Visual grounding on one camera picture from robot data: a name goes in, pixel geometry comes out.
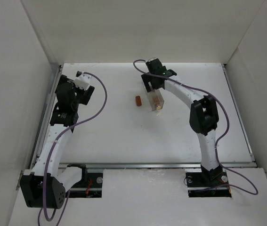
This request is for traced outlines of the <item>clear plastic box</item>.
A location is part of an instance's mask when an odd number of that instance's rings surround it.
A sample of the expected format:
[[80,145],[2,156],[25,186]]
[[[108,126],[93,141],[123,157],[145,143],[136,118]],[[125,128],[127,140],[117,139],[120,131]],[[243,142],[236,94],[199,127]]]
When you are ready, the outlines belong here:
[[146,95],[147,95],[147,98],[148,98],[148,101],[150,103],[152,110],[154,111],[154,109],[153,109],[153,94],[157,94],[157,96],[159,97],[159,100],[161,103],[161,109],[162,109],[163,105],[164,105],[164,99],[163,99],[163,96],[162,96],[160,90],[157,89],[157,90],[153,90],[153,91],[146,91]]

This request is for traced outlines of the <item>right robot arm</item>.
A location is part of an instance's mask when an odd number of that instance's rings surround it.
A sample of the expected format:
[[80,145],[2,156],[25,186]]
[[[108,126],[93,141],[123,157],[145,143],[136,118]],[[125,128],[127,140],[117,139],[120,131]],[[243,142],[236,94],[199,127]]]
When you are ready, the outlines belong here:
[[215,97],[177,79],[177,73],[167,69],[157,58],[143,60],[148,72],[141,75],[147,92],[164,89],[180,99],[189,109],[189,125],[197,134],[201,150],[201,171],[206,181],[213,181],[223,169],[216,154],[216,129],[219,122]]

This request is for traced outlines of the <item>orange wood cylinder block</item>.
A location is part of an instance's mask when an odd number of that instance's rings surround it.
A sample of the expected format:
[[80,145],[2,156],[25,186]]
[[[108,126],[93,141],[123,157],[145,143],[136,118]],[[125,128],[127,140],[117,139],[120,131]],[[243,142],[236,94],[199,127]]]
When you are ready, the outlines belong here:
[[135,96],[135,101],[136,101],[136,105],[137,106],[141,106],[142,105],[142,101],[141,101],[141,97],[140,96]]

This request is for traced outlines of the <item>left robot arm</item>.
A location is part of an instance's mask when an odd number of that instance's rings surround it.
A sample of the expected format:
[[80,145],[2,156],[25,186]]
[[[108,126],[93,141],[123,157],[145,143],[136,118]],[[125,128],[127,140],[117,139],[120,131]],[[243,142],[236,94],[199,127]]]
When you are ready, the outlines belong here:
[[79,105],[87,105],[95,89],[90,82],[91,76],[85,73],[77,73],[75,80],[61,76],[45,144],[34,167],[20,179],[27,207],[59,209],[66,192],[83,179],[83,164],[68,165],[62,173],[58,172],[58,168],[66,143],[73,134],[71,126],[79,118]]

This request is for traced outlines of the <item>light engraved wood block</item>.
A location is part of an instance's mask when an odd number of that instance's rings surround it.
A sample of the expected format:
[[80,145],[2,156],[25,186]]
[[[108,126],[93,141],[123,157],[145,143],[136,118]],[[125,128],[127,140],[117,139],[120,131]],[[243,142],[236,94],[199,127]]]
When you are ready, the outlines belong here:
[[160,110],[161,109],[161,103],[159,100],[159,97],[157,94],[153,94],[153,109],[154,110]]

